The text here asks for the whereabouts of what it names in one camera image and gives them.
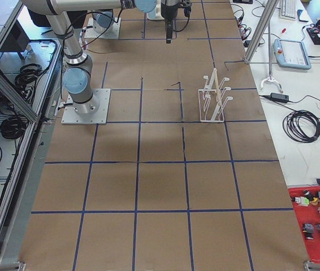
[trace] metal frame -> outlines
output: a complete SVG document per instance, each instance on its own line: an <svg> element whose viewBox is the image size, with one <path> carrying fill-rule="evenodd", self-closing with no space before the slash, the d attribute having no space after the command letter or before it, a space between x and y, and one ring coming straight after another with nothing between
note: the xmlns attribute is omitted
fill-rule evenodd
<svg viewBox="0 0 320 271"><path fill-rule="evenodd" d="M313 262L310 262L310 261L306 261L304 263L304 266L305 266L305 270L306 271L320 271L320 264L315 264Z"/></svg>
<svg viewBox="0 0 320 271"><path fill-rule="evenodd" d="M0 265L0 271L24 271L25 263L14 263Z"/></svg>
<svg viewBox="0 0 320 271"><path fill-rule="evenodd" d="M253 55L260 44L263 33L271 20L277 4L278 0L268 0L267 5L262 13L262 17L260 18L256 30L254 31L254 35L248 46L247 52L245 53L244 63L250 64L250 61L252 60Z"/></svg>
<svg viewBox="0 0 320 271"><path fill-rule="evenodd" d="M19 111L30 121L36 123L39 119L38 114L34 112L31 105L28 104L13 88L3 75L0 74L0 91L3 95L19 109Z"/></svg>
<svg viewBox="0 0 320 271"><path fill-rule="evenodd" d="M48 87L50 86L50 81L55 76L55 74L59 73L59 69L57 69L58 71L55 71L55 68L58 67L57 61L60 56L61 45L58 41L56 43L57 43L57 50L53 52L53 54L54 54L53 61L52 61L51 67L48 72L46 85L44 86L45 90L48 89ZM41 101L37 105L37 107L34 110L32 109L32 107L29 107L31 109L31 111L33 112L33 114L35 114L36 116L38 116L38 114L35 113L35 111L40 112L42 110L43 105L45 103L46 96L47 96L47 91L43 91L43 93L41 93L41 97L40 97ZM4 198L3 198L3 202L0 207L0 232L2 230L2 225L3 225L4 220L6 218L8 207L11 203L14 191L16 189L16 185L19 180L19 177L20 177L20 174L22 171L22 167L24 165L24 161L25 161L25 158L26 158L27 153L29 151L29 146L31 144L31 141L32 141L32 138L33 138L33 135L34 135L36 128L37 128L37 122L29 123L28 127L25 131L25 134L23 136L23 141L22 141L22 144L19 149L18 157L16 158L16 162L14 164L14 170L12 172L11 181L9 182L9 184L7 186L7 189L6 189Z"/></svg>

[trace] white table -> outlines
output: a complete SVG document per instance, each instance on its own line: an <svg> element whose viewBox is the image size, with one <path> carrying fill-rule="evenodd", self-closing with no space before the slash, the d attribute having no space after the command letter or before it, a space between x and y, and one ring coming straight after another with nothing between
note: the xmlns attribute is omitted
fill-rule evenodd
<svg viewBox="0 0 320 271"><path fill-rule="evenodd" d="M251 10L260 6L260 4L254 2L253 5L240 4L240 6L243 7L245 12L243 23L254 31L259 18L252 15ZM239 9L236 6L232 7L234 11ZM304 10L300 1L297 3L297 8ZM260 15L262 10L263 8L258 8L254 13ZM275 10L271 18L271 32L282 39L299 41L303 38L301 28L310 23L311 21L302 23L280 19L279 10ZM320 55L320 45L314 45L306 31L305 35L303 42L308 55ZM257 49L250 67L258 93L260 95L269 95L271 92L277 93L278 89L276 85L267 83L263 90L260 89L261 81L268 76L267 35L264 35L264 39L265 44ZM320 99L320 59L311 60L312 68L308 71L281 68L276 64L274 54L272 62L274 63L273 76L282 84L284 94L289 95L290 100L297 101L306 95L312 95ZM283 119L291 111L268 100L261 100L287 185L316 184L315 178L320 177L320 137L313 143L297 143L291 140L283 131ZM320 117L320 102L314 99L306 98L301 103L288 104L288 106L296 110L311 111Z"/></svg>

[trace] metal pole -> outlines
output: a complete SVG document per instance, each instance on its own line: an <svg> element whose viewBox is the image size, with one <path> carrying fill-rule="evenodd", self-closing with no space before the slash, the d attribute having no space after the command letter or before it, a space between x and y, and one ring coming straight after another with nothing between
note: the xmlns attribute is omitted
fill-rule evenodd
<svg viewBox="0 0 320 271"><path fill-rule="evenodd" d="M245 53L244 57L244 63L249 64L252 60L252 57L254 53L256 52L256 49L258 48L258 45L260 44L260 40L264 34L264 31L266 30L267 25L270 23L271 17L273 15L273 12L278 4L278 0L269 0L263 13L262 17L260 18L256 30L254 31L253 38L249 44L249 47L247 49L247 52Z"/></svg>
<svg viewBox="0 0 320 271"><path fill-rule="evenodd" d="M272 47L271 47L271 24L268 23L268 65L269 65L269 78L272 79Z"/></svg>

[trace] red tray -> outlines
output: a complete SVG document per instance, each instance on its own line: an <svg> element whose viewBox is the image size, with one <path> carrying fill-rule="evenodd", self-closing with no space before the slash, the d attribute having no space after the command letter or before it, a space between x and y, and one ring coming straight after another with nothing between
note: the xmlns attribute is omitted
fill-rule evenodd
<svg viewBox="0 0 320 271"><path fill-rule="evenodd" d="M308 186L308 187L294 187L289 188L288 192L291 197L304 196L302 191L307 189L312 194L320 191L320 186ZM298 206L293 202L293 209L295 210L299 227L302 233L302 224L310 223L313 226L320 223L320 216L318 214L317 206L309 205L308 207ZM314 229L313 240L307 240L302 233L307 253L312 262L320 264L320 232Z"/></svg>

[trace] black power adapter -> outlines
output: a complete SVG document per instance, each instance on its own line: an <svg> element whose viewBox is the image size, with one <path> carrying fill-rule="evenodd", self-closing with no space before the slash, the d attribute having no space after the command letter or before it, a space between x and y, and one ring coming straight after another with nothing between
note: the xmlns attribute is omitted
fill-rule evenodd
<svg viewBox="0 0 320 271"><path fill-rule="evenodd" d="M279 93L272 92L270 95L261 95L261 97L266 98L268 100L271 100L273 102L278 103L288 103L289 102L289 96Z"/></svg>

